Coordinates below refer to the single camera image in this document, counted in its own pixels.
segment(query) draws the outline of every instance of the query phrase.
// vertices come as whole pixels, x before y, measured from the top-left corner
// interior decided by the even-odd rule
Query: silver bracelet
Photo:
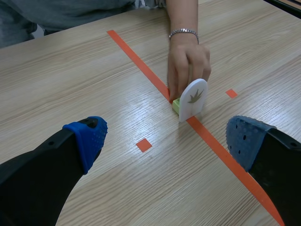
[[[171,38],[173,35],[175,35],[177,33],[191,33],[191,34],[194,34],[198,40],[198,34],[194,30],[189,30],[189,29],[185,29],[185,28],[182,28],[180,30],[174,30],[173,32],[170,33],[169,38]]]

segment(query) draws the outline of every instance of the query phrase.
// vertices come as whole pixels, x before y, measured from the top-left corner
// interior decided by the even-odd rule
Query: white card
[[[201,112],[208,92],[204,79],[196,79],[184,90],[180,98],[179,121],[183,122]]]

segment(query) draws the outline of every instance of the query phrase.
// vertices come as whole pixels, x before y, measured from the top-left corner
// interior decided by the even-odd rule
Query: person
[[[33,39],[37,24],[47,35],[144,6],[167,8],[175,31],[167,74],[173,101],[188,85],[190,65],[192,81],[211,73],[210,52],[198,44],[198,0],[0,0],[0,48]]]

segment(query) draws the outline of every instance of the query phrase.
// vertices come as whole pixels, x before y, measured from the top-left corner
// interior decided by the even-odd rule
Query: blue rubber pad
[[[234,116],[227,124],[226,138],[228,149],[233,158],[249,171],[263,143],[270,126],[245,116]]]
[[[71,130],[76,136],[84,174],[91,169],[94,160],[104,145],[104,140],[108,132],[107,122],[99,116],[89,118],[97,119],[95,128],[90,128],[80,122],[72,122],[64,125],[63,129]]]

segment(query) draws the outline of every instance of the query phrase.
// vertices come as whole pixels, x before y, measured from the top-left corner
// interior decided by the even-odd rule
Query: gray shirt
[[[144,6],[165,0],[0,0],[0,48],[33,39],[37,24],[52,33]]]

